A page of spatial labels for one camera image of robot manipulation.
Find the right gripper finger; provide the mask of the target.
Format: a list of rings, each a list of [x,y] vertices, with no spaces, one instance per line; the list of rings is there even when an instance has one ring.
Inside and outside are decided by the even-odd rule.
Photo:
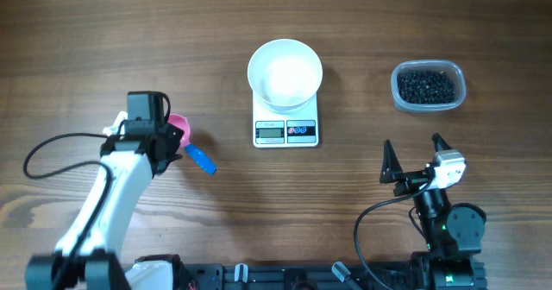
[[[436,152],[442,152],[452,149],[438,133],[433,134],[431,140],[434,143]]]
[[[403,169],[400,166],[391,141],[386,140],[384,143],[383,162],[379,182],[381,184],[390,184],[392,182],[397,182],[402,178]]]

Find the pink scoop blue handle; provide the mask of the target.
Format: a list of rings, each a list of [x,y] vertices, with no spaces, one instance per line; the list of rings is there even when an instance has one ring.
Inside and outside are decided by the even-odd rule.
[[[180,138],[180,147],[200,166],[206,173],[212,175],[217,171],[216,164],[200,148],[191,143],[191,126],[186,117],[178,114],[170,114],[168,122],[183,131]]]

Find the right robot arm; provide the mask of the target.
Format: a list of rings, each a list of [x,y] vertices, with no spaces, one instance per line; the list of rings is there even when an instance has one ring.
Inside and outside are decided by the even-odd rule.
[[[486,289],[484,265],[474,259],[481,252],[486,214],[476,205],[450,203],[446,190],[460,182],[467,163],[440,135],[432,141],[432,160],[408,173],[391,142],[384,143],[380,181],[395,185],[395,197],[412,197],[428,248],[411,255],[404,277],[387,272],[386,278],[393,289]]]

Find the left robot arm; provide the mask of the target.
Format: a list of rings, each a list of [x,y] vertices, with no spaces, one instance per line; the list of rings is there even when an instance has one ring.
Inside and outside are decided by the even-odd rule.
[[[168,122],[171,105],[159,91],[132,91],[127,115],[103,137],[96,181],[80,213],[51,255],[34,255],[29,289],[177,289],[189,280],[176,255],[146,257],[125,270],[122,244],[138,199],[153,178],[180,159],[184,132]]]

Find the white digital kitchen scale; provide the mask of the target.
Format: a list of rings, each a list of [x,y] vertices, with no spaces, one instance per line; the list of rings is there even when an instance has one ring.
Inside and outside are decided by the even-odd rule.
[[[314,148],[319,144],[317,95],[301,106],[275,111],[253,96],[253,139],[256,148]]]

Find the white bowl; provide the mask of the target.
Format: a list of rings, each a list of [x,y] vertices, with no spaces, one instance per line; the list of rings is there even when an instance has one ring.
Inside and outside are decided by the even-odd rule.
[[[295,110],[310,101],[323,81],[323,65],[308,45],[293,39],[265,43],[251,56],[248,83],[265,106]]]

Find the black beans pile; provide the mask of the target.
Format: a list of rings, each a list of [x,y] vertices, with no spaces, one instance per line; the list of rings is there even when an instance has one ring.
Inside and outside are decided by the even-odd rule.
[[[409,70],[397,76],[399,96],[410,104],[447,104],[455,101],[455,85],[443,71]]]

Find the clear plastic container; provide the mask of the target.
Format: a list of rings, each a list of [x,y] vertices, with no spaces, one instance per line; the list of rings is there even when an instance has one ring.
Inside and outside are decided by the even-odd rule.
[[[395,107],[414,113],[452,110],[467,96],[463,71],[449,60],[403,62],[393,70],[391,86]]]

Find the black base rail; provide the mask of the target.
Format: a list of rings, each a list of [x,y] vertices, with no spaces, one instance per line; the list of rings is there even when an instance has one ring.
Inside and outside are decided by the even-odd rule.
[[[469,289],[487,290],[481,262],[373,262],[368,273],[361,265],[342,262],[321,266],[250,266],[239,263],[185,264],[177,288],[184,290],[293,289]]]

